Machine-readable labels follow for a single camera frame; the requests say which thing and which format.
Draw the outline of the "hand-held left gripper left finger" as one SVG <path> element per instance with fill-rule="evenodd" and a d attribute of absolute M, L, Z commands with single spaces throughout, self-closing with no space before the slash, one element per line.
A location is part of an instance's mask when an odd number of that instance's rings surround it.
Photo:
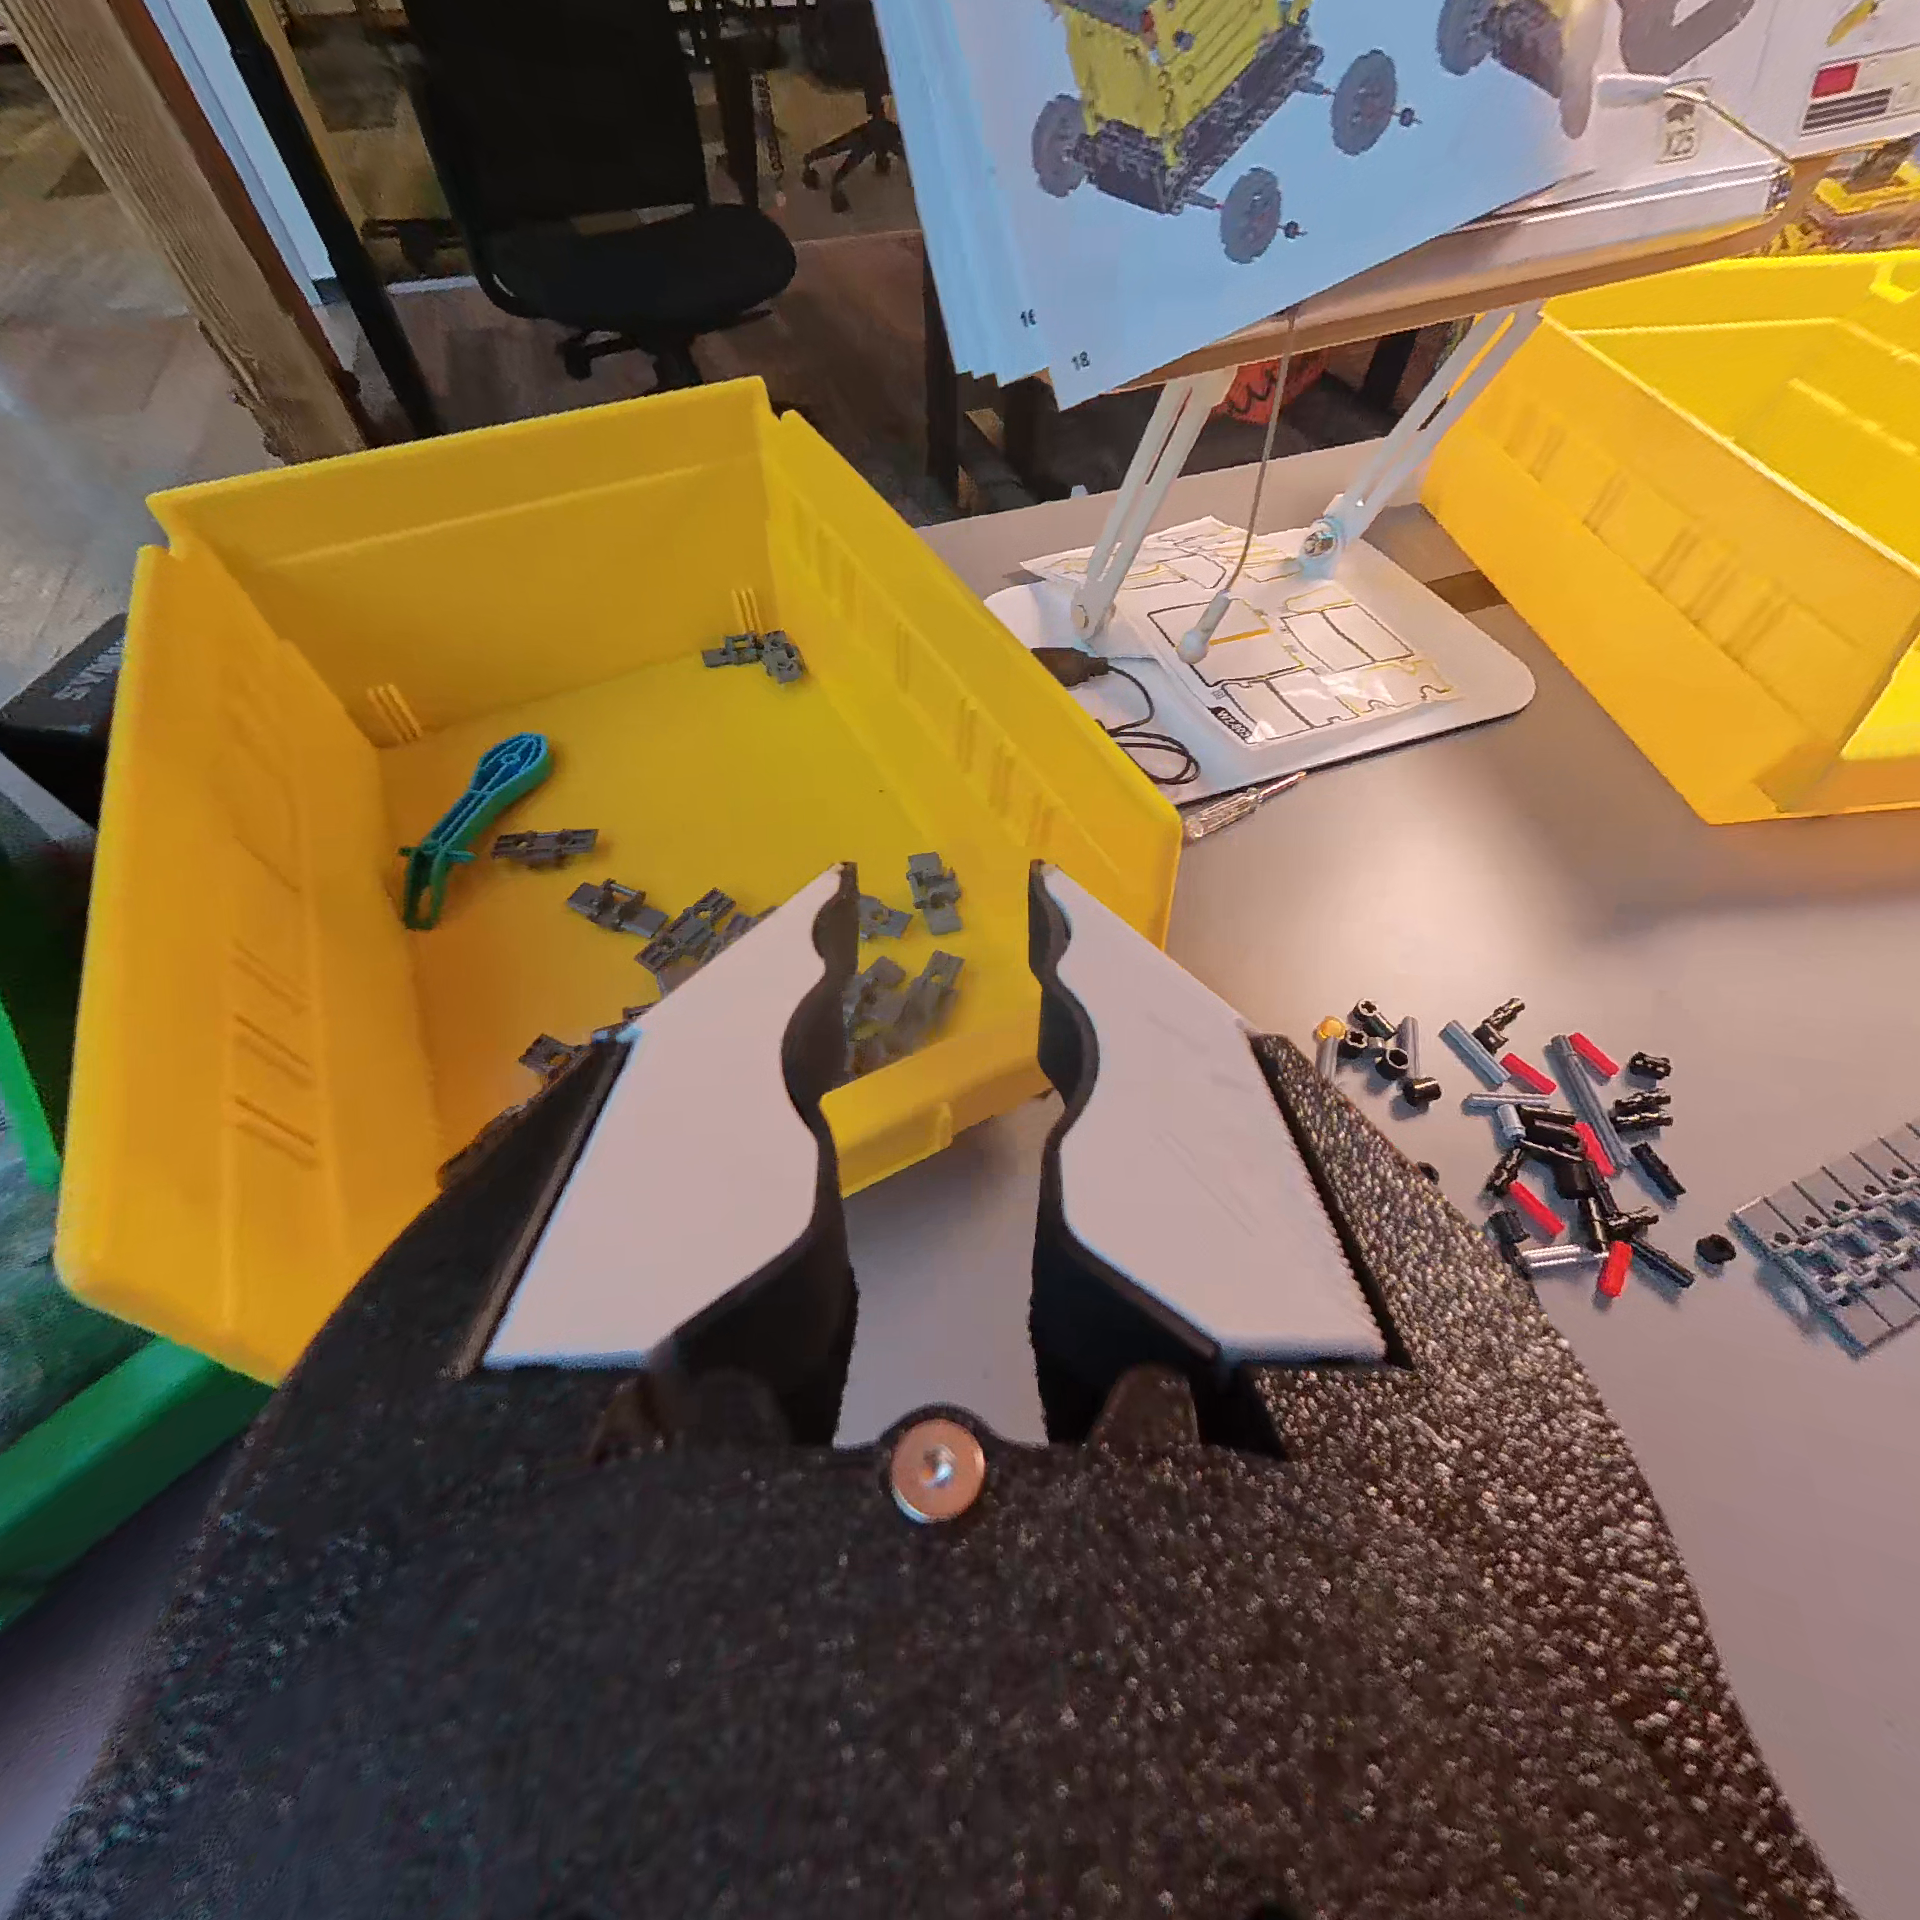
<path fill-rule="evenodd" d="M 603 1046 L 481 1320 L 484 1373 L 746 1375 L 793 1439 L 834 1439 L 857 1283 L 825 1095 L 856 964 L 842 859 Z"/>

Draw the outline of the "orange container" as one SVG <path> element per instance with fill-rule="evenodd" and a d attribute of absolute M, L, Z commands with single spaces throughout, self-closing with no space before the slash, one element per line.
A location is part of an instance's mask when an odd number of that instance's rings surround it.
<path fill-rule="evenodd" d="M 1326 351 L 1296 351 L 1286 360 L 1246 364 L 1235 371 L 1228 391 L 1211 408 L 1211 419 L 1267 430 L 1273 416 L 1307 392 L 1326 371 Z"/>

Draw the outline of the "white book stand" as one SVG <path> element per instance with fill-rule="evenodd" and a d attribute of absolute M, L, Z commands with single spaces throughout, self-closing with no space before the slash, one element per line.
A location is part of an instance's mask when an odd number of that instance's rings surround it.
<path fill-rule="evenodd" d="M 1083 693 L 1100 696 L 1097 712 L 1114 712 L 1107 695 L 1122 670 L 1138 677 L 1160 703 L 1163 726 L 1198 759 L 1198 774 L 1175 791 L 1180 800 L 1209 800 L 1268 777 L 1316 771 L 1520 712 L 1535 695 L 1530 670 L 1447 603 L 1440 584 L 1417 582 L 1410 564 L 1392 563 L 1371 545 L 1369 535 L 1384 510 L 1412 495 L 1424 501 L 1424 476 L 1446 433 L 1527 343 L 1548 301 L 1716 260 L 1778 255 L 1768 252 L 1769 243 L 1800 216 L 1820 177 L 1814 161 L 1774 172 L 1768 160 L 1742 160 L 1670 182 L 1507 208 L 1316 295 L 1286 319 L 1259 323 L 1168 365 L 1172 380 L 1096 545 L 1100 559 L 1112 548 L 1137 558 L 1148 535 L 1135 540 L 1121 525 L 1135 510 L 1144 510 L 1138 527 L 1161 516 L 1171 479 L 1195 439 L 1198 406 L 1228 391 L 1232 356 L 1282 344 L 1339 344 L 1371 319 L 1466 319 L 1475 309 L 1484 310 L 1442 359 L 1409 416 L 1364 453 L 1361 476 L 1330 499 L 1324 519 L 1312 525 L 1316 537 L 1336 545 L 1326 558 L 1329 576 L 1316 582 L 1347 587 L 1420 656 L 1436 661 L 1459 689 L 1454 703 L 1263 751 L 1235 747 L 1204 737 L 1172 705 L 1153 665 L 1124 665 L 1097 651 L 1097 633 L 1091 639 L 1078 633 L 1074 597 L 1087 584 L 1087 548 L 1024 563 L 1027 581 L 995 592 L 990 609 L 1030 651 L 1066 648 L 1068 667 L 1096 665 L 1097 675 L 1083 683 Z"/>

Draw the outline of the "teal brick separator tool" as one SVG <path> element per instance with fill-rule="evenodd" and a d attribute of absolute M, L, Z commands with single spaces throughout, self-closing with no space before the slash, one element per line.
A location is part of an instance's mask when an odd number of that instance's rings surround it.
<path fill-rule="evenodd" d="M 551 774 L 546 736 L 520 732 L 488 747 L 459 797 L 426 830 L 418 843 L 401 848 L 401 924 L 432 929 L 442 924 L 450 877 L 476 859 L 481 840 L 520 800 Z"/>

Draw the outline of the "sticker sheet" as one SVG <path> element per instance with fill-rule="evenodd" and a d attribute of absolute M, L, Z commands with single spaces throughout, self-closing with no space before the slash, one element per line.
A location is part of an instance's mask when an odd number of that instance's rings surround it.
<path fill-rule="evenodd" d="M 1450 675 L 1379 612 L 1298 573 L 1298 544 L 1214 516 L 1148 535 L 1096 648 L 1153 665 L 1204 737 L 1257 751 L 1454 703 Z"/>

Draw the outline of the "yellow divided parts bin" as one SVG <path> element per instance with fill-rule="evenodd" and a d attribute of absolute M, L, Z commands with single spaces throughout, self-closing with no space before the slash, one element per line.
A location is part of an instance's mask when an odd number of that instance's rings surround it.
<path fill-rule="evenodd" d="M 1705 822 L 1919 805 L 1919 253 L 1548 301 L 1424 505 Z"/>

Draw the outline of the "black case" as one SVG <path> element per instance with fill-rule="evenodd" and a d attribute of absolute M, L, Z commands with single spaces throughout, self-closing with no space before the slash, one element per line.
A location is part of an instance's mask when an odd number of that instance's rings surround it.
<path fill-rule="evenodd" d="M 2 705 L 2 751 L 88 813 L 102 801 L 129 614 L 114 612 Z"/>

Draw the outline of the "yellow plastic bin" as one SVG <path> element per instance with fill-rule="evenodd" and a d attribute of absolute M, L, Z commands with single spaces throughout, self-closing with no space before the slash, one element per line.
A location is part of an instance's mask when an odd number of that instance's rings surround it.
<path fill-rule="evenodd" d="M 1163 944 L 1182 828 L 938 552 L 756 380 L 152 501 L 103 782 L 55 1270 L 275 1382 L 442 1166 L 656 985 L 575 877 L 489 853 L 440 924 L 403 853 L 539 733 L 510 830 L 760 915 L 834 864 L 963 887 L 939 1036 L 831 1092 L 843 1193 L 1041 1092 L 1027 871 Z"/>

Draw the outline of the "pile of small toy pins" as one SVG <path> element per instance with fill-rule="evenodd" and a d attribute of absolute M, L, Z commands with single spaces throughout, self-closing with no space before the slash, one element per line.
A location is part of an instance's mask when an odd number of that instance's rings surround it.
<path fill-rule="evenodd" d="M 1632 1279 L 1686 1295 L 1696 1263 L 1665 1245 L 1688 1188 L 1660 1150 L 1667 1056 L 1620 1056 L 1572 1027 L 1527 1037 L 1522 997 L 1423 1023 L 1379 999 L 1324 1015 L 1312 1064 L 1380 1118 L 1526 1279 Z"/>

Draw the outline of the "black office chair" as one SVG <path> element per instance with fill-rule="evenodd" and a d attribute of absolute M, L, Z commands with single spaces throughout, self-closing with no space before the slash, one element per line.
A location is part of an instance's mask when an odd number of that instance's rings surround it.
<path fill-rule="evenodd" d="M 827 88 L 856 92 L 863 116 L 850 131 L 802 156 L 807 189 L 825 188 L 832 212 L 850 212 L 849 177 L 872 161 L 875 176 L 905 160 L 905 141 L 888 102 L 894 96 L 874 1 L 814 1 L 801 8 L 807 72 Z"/>
<path fill-rule="evenodd" d="M 488 300 L 566 326 L 586 380 L 642 351 L 698 385 L 696 344 L 760 319 L 798 275 L 783 225 L 712 192 L 671 4 L 408 1 L 408 88 Z"/>

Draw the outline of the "pile of grey track links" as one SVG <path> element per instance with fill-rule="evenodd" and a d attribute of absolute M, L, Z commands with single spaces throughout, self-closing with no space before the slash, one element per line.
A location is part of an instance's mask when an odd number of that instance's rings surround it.
<path fill-rule="evenodd" d="M 703 651 L 705 667 L 747 667 L 760 665 L 780 686 L 801 683 L 807 675 L 807 662 L 801 646 L 792 639 L 787 629 L 767 629 L 760 623 L 747 631 L 730 633 L 720 641 Z M 558 768 L 551 747 L 551 774 Z M 382 777 L 392 774 L 393 766 L 403 766 L 406 779 L 414 779 L 412 797 L 401 807 L 406 824 L 424 824 L 426 774 L 427 766 L 416 749 L 393 749 L 382 764 Z M 596 828 L 583 830 L 495 830 L 482 839 L 489 845 L 489 859 L 505 859 L 518 871 L 556 872 L 576 857 L 587 857 L 596 848 Z M 956 894 L 950 887 L 954 876 L 946 871 L 935 853 L 913 855 L 908 859 L 908 880 L 914 889 L 918 910 L 923 915 L 928 929 L 956 932 L 963 920 L 950 910 Z M 736 945 L 751 929 L 772 917 L 772 908 L 763 915 L 747 912 L 722 887 L 712 887 L 692 897 L 681 912 L 667 915 L 658 902 L 647 902 L 641 887 L 631 887 L 616 877 L 583 880 L 566 901 L 567 912 L 583 917 L 583 920 L 603 932 L 635 944 L 631 959 L 655 982 L 655 999 L 628 1006 L 623 1020 L 596 1027 L 586 1039 L 612 1039 L 626 1031 L 642 1015 L 651 1013 L 662 999 L 672 993 L 679 985 L 696 977 L 710 961 L 719 959 Z M 900 939 L 910 929 L 914 912 L 896 910 L 890 902 L 860 894 L 856 901 L 856 932 L 863 944 L 872 939 Z M 863 1075 L 891 1064 L 928 1041 L 945 1023 L 964 959 L 951 951 L 935 951 L 918 976 L 908 976 L 898 959 L 882 953 L 867 966 L 860 966 L 850 982 L 842 989 L 839 1023 L 843 1032 L 843 1057 L 836 1070 L 836 1086 L 843 1086 Z M 478 1133 L 450 1153 L 436 1171 L 440 1188 L 448 1188 L 466 1177 L 504 1139 L 515 1123 L 529 1111 L 539 1092 L 558 1084 L 586 1054 L 587 1045 L 572 1045 L 543 1032 L 520 1056 L 520 1064 L 535 1075 L 537 1091 L 520 1104 L 510 1104 L 500 1116 L 495 1116 Z"/>

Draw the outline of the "grey desk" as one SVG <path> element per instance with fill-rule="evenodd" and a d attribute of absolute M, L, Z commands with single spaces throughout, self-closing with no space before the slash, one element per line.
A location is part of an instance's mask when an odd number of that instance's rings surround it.
<path fill-rule="evenodd" d="M 1423 512 L 1376 537 L 1539 681 L 1522 716 L 1312 774 L 1185 857 L 1171 944 L 1304 1032 L 1354 989 L 1424 1021 L 1519 993 L 1678 1052 L 1671 1247 L 1915 1113 L 1915 811 L 1702 822 Z M 1857 1350 L 1742 1251 L 1691 1288 L 1546 1308 L 1675 1525 L 1736 1692 L 1864 1915 L 1915 1915 L 1919 1333 Z"/>

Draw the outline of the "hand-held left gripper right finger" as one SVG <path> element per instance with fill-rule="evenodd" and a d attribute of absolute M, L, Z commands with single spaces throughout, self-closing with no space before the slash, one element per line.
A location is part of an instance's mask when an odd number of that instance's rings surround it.
<path fill-rule="evenodd" d="M 1127 1387 L 1171 1382 L 1193 1441 L 1281 1447 L 1263 1379 L 1385 1369 L 1387 1313 L 1265 1036 L 1046 859 L 1027 959 L 1063 1104 L 1030 1288 L 1048 1439 L 1094 1444 Z"/>

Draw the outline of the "wooden post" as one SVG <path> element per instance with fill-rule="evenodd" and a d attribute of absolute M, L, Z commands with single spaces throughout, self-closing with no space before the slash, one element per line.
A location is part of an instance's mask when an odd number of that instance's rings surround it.
<path fill-rule="evenodd" d="M 144 4 L 16 1 L 6 20 L 176 276 L 267 453 L 303 464 L 369 448 L 352 376 Z"/>

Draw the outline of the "green crate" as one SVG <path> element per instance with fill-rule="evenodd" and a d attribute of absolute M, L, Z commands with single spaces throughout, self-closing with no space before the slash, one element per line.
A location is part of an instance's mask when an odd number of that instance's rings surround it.
<path fill-rule="evenodd" d="M 2 773 L 2 1624 L 249 1425 L 267 1389 L 84 1308 L 52 1233 L 95 828 Z"/>

